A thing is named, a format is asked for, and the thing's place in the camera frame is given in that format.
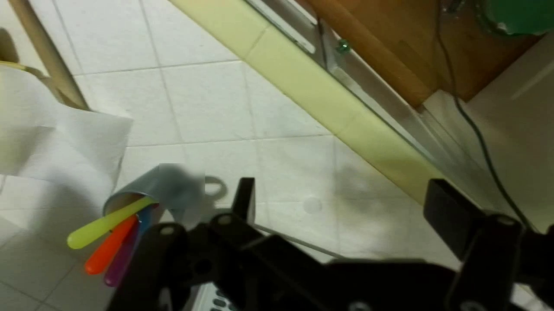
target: tile grout line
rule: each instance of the tile grout line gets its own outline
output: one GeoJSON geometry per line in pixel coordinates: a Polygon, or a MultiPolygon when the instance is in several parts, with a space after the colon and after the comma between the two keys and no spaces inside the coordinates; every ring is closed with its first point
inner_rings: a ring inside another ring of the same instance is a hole
{"type": "Polygon", "coordinates": [[[191,64],[170,64],[170,65],[158,64],[156,67],[146,65],[146,67],[129,67],[129,69],[113,69],[113,71],[87,71],[87,72],[73,74],[73,76],[101,76],[101,74],[116,74],[116,72],[154,71],[154,69],[174,69],[174,67],[199,67],[199,65],[217,65],[217,64],[232,64],[232,62],[241,62],[241,59],[191,62],[191,64]]]}
{"type": "Polygon", "coordinates": [[[243,86],[245,86],[245,91],[246,91],[246,105],[248,105],[248,112],[250,112],[250,124],[253,128],[253,136],[258,138],[258,123],[255,121],[255,107],[253,107],[253,100],[251,100],[251,86],[248,83],[248,72],[246,72],[246,62],[241,64],[241,76],[243,76],[243,86]]]}
{"type": "Polygon", "coordinates": [[[177,129],[177,136],[180,142],[184,142],[184,135],[180,131],[180,124],[177,121],[177,114],[175,114],[175,104],[174,104],[174,98],[170,97],[170,88],[168,88],[168,81],[167,81],[167,74],[161,67],[161,62],[160,62],[160,50],[154,43],[154,33],[153,33],[153,26],[151,26],[151,21],[146,14],[146,7],[144,7],[144,0],[139,0],[139,5],[141,5],[141,12],[142,12],[142,19],[146,22],[146,27],[148,27],[148,33],[149,33],[149,40],[151,40],[151,45],[154,48],[154,55],[156,55],[156,64],[158,64],[158,71],[160,71],[160,76],[161,76],[161,85],[163,85],[163,90],[165,90],[165,95],[167,95],[167,100],[168,100],[168,105],[170,105],[170,112],[172,112],[172,119],[174,119],[174,126],[177,129]]]}
{"type": "Polygon", "coordinates": [[[264,27],[264,31],[258,34],[258,38],[253,41],[251,48],[248,50],[246,57],[245,57],[245,62],[250,64],[250,57],[253,55],[255,48],[258,46],[258,43],[262,41],[262,38],[265,36],[265,33],[270,29],[272,26],[267,24],[264,27]]]}
{"type": "Polygon", "coordinates": [[[180,142],[180,143],[148,143],[148,145],[129,145],[132,148],[144,147],[180,147],[180,145],[203,145],[203,143],[231,143],[231,142],[264,142],[264,140],[302,140],[302,138],[324,138],[324,135],[298,135],[298,136],[255,136],[255,138],[231,138],[231,140],[206,140],[206,142],[180,142]]]}

